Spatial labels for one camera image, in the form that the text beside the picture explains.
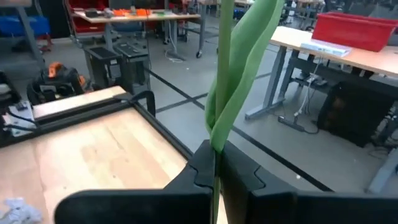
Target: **black metal frame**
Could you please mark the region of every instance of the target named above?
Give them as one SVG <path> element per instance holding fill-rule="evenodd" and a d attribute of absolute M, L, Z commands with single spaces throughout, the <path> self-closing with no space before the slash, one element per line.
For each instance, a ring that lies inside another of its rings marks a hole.
<path fill-rule="evenodd" d="M 147 100 L 147 110 L 138 103 L 138 100 L 144 98 Z M 0 150 L 2 147 L 10 146 L 11 144 L 33 139 L 53 131 L 58 131 L 128 108 L 134 108 L 138 111 L 140 115 L 181 153 L 185 159 L 188 160 L 192 157 L 192 151 L 155 118 L 155 96 L 153 92 L 149 90 L 134 96 L 130 93 L 123 93 L 113 96 L 112 98 L 40 117 L 35 120 L 39 125 L 37 130 L 25 136 L 15 138 L 9 133 L 0 132 Z"/>
<path fill-rule="evenodd" d="M 303 72 L 313 72 L 317 67 L 316 63 L 309 62 L 307 60 L 298 58 L 298 55 L 293 55 L 289 60 L 289 65 L 292 65 L 293 68 L 301 69 Z M 356 75 L 352 75 L 346 72 L 342 72 L 336 69 L 328 68 L 323 66 L 322 64 L 318 66 L 317 74 L 324 78 L 329 78 L 332 80 L 339 80 L 340 82 L 348 82 L 353 83 L 357 86 L 366 88 L 368 90 L 374 90 L 378 93 L 391 96 L 394 99 L 398 99 L 398 91 L 397 88 L 385 83 L 381 83 L 378 81 L 370 80 L 367 78 L 359 77 Z"/>

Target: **cable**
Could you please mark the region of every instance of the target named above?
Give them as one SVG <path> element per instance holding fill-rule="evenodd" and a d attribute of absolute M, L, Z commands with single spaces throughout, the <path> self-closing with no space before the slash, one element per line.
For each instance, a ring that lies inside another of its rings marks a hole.
<path fill-rule="evenodd" d="M 317 66 L 315 67 L 315 69 L 314 69 L 314 71 L 313 71 L 313 74 L 316 74 L 316 72 L 317 72 L 317 70 L 318 70 L 318 67 L 319 67 L 319 64 L 321 64 L 322 59 L 323 59 L 323 58 L 321 57 L 321 59 L 318 61 L 318 64 L 317 64 Z M 303 103 L 301 104 L 300 109 L 298 109 L 298 111 L 297 111 L 296 113 L 294 113 L 294 116 L 295 116 L 295 117 L 303 113 L 303 108 L 304 108 L 304 106 L 305 106 L 305 103 L 307 102 L 307 98 L 309 98 L 310 89 L 311 89 L 311 84 L 312 84 L 312 82 L 314 82 L 314 80 L 315 80 L 315 77 L 314 77 L 313 75 L 311 75 L 311 81 L 310 81 L 310 84 L 308 84 L 308 88 L 307 88 L 307 93 L 306 93 L 307 95 L 306 95 L 306 97 L 304 98 Z"/>
<path fill-rule="evenodd" d="M 37 92 L 37 91 L 35 90 L 35 88 L 33 87 L 33 82 L 30 83 L 30 88 L 32 89 L 32 91 L 33 91 L 36 95 L 39 95 L 39 94 L 40 94 L 40 93 Z"/>
<path fill-rule="evenodd" d="M 205 40 L 205 42 L 208 43 L 208 44 L 218 45 L 218 43 L 210 42 L 210 41 L 208 41 L 208 40 Z"/>
<path fill-rule="evenodd" d="M 4 127 L 5 128 L 18 129 L 18 130 L 21 130 L 21 131 L 37 131 L 37 128 L 25 128 L 25 127 L 13 125 L 13 124 L 4 125 Z"/>
<path fill-rule="evenodd" d="M 282 109 L 283 109 L 283 111 L 284 111 L 284 114 L 283 114 L 283 117 L 286 117 L 286 111 L 285 111 L 285 105 L 283 105 L 283 104 L 281 104 L 282 105 Z M 275 117 L 280 117 L 280 116 L 282 116 L 282 115 L 277 115 L 277 114 L 275 114 L 274 112 L 269 112 L 269 114 L 271 114 L 271 115 L 273 115 L 273 116 L 275 116 Z"/>
<path fill-rule="evenodd" d="M 307 103 L 306 107 L 304 108 L 304 114 L 311 115 L 310 104 L 311 104 L 311 100 L 312 100 L 312 98 L 313 98 L 313 96 L 314 96 L 316 91 L 317 91 L 316 89 L 313 90 L 313 92 L 311 94 L 311 97 L 310 97 L 310 95 L 308 95 L 308 103 Z"/>
<path fill-rule="evenodd" d="M 175 44 L 174 44 L 173 38 L 172 38 L 172 36 L 171 36 L 171 35 L 172 35 L 172 30 L 171 30 L 171 28 L 170 28 L 170 21 L 169 21 L 168 27 L 169 27 L 169 38 L 170 38 L 170 42 L 172 43 L 173 48 L 174 48 L 174 49 L 177 49 L 177 47 L 176 47 Z M 181 60 L 181 59 L 168 57 L 168 56 L 167 56 L 167 53 L 169 52 L 169 50 L 170 50 L 170 49 L 167 49 L 167 50 L 164 52 L 164 57 L 165 57 L 165 58 L 169 59 L 171 62 L 176 62 L 176 63 L 183 62 L 183 60 Z"/>
<path fill-rule="evenodd" d="M 304 132 L 307 133 L 307 134 L 318 134 L 319 133 L 319 128 L 318 128 L 318 126 L 316 124 L 316 121 L 312 121 L 312 123 L 313 123 L 313 125 L 315 125 L 317 127 L 317 130 L 314 131 L 314 132 L 310 132 L 310 131 L 307 131 L 307 130 L 304 129 Z"/>
<path fill-rule="evenodd" d="M 10 116 L 13 116 L 13 117 L 15 117 L 15 118 L 18 118 L 18 119 L 21 119 L 21 120 L 24 120 L 24 121 L 27 121 L 27 122 L 30 122 L 30 123 L 32 123 L 32 124 L 34 124 L 34 125 L 37 126 L 37 123 L 36 123 L 35 121 L 32 121 L 31 119 L 28 119 L 28 118 L 24 118 L 24 117 L 18 116 L 18 115 L 16 115 L 16 114 L 14 114 L 13 112 L 11 112 L 11 110 L 10 110 L 9 107 L 7 107 L 6 112 L 7 112 L 7 114 L 9 114 Z"/>

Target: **blue bin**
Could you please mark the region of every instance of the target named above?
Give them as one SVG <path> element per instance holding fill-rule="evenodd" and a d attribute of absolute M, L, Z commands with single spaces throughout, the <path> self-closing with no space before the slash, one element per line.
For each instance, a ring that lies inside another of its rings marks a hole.
<path fill-rule="evenodd" d="M 49 21 L 45 17 L 28 17 L 31 28 L 35 36 L 50 34 Z M 0 32 L 7 36 L 25 35 L 22 22 L 17 16 L 0 16 Z"/>

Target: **crumpled paper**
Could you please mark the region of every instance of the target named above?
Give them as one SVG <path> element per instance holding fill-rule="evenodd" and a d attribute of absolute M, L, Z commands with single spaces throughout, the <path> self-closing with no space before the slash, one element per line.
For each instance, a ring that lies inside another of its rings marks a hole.
<path fill-rule="evenodd" d="M 40 211 L 26 204 L 23 198 L 9 198 L 4 204 L 10 210 L 4 215 L 0 212 L 0 224 L 36 224 L 42 221 Z"/>

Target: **wooden board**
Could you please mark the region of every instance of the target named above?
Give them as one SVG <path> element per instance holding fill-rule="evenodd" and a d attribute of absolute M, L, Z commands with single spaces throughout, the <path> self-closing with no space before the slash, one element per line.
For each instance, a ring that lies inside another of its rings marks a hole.
<path fill-rule="evenodd" d="M 199 19 L 199 14 L 165 14 L 164 16 L 152 13 L 149 16 L 116 16 L 112 18 L 98 17 L 98 18 L 89 18 L 86 17 L 84 12 L 75 12 L 75 14 L 90 23 L 105 23 L 105 22 L 132 22 L 132 21 L 167 21 L 167 20 L 176 20 L 176 19 Z"/>
<path fill-rule="evenodd" d="M 398 77 L 398 47 L 384 47 L 380 52 L 353 48 L 345 57 L 335 57 L 312 50 L 301 48 L 301 43 L 310 40 L 312 33 L 289 27 L 278 27 L 271 38 L 270 43 L 286 46 L 291 49 L 308 52 L 324 59 L 345 63 L 376 73 L 382 73 L 391 77 Z"/>
<path fill-rule="evenodd" d="M 36 106 L 37 116 L 103 100 L 120 87 Z M 23 197 L 43 223 L 69 194 L 85 189 L 161 189 L 186 160 L 134 109 L 0 149 L 0 202 Z M 0 210 L 7 207 L 0 205 Z M 222 199 L 219 222 L 227 223 Z"/>

